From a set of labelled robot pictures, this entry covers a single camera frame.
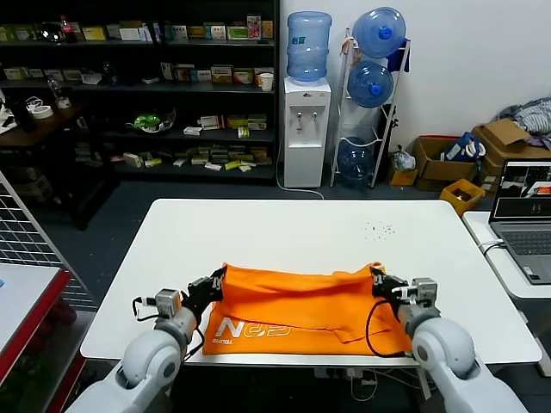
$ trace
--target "yellow box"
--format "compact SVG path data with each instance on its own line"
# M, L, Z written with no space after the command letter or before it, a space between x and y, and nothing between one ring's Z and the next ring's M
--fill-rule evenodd
M462 200L460 196L454 194L454 192L458 190L469 195L471 198L468 200ZM440 199L449 202L457 212L457 215L462 217L463 213L474 207L479 199L485 195L486 191L484 189L477 187L466 179L460 179L459 181L444 188L440 193Z
M83 33L86 40L107 40L103 26L90 26L83 28Z

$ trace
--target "orange cloth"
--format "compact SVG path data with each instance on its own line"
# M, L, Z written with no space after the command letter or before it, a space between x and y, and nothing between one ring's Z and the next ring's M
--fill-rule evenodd
M303 275L227 266L224 299L214 304L204 354L372 355L365 324L375 302L371 263L356 273ZM375 310L369 327L383 354L411 351L390 305Z

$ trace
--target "gray floor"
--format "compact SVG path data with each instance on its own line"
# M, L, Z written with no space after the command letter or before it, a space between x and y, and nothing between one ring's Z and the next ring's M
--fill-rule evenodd
M394 188L379 184L373 190L336 186L322 187L326 199L416 200L437 199L438 193L415 188ZM160 198L190 199L311 199L310 194L283 192L277 187L181 183L122 182L90 221L86 231L78 231L61 213L36 210L34 214L62 254L75 268L91 292L101 301L132 242L151 203ZM476 209L489 210L490 201ZM541 308L541 302L516 302L528 318ZM551 350L551 336L543 337ZM532 366L507 367L499 377L513 387L530 412L548 412L551 405L551 379L543 379Z

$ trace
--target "clothing pile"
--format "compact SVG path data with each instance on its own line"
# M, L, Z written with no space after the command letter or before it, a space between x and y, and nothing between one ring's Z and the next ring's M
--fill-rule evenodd
M525 105L513 105L502 110L497 119L509 118L528 132L533 146L545 146L551 151L551 97Z

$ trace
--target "water jug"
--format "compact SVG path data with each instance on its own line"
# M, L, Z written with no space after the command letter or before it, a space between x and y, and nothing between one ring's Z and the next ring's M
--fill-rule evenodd
M385 58L404 44L406 22L398 10L380 7L362 15L354 25L352 35L363 54L370 58Z
M386 67L364 60L350 71L348 93L364 108L376 108L393 93L393 75Z
M289 15L287 74L302 82L314 82L327 74L331 16L318 11Z
M365 145L360 138L347 138L355 145ZM375 161L368 147L358 147L344 140L338 146L338 171L344 181L352 186L365 187L373 178Z

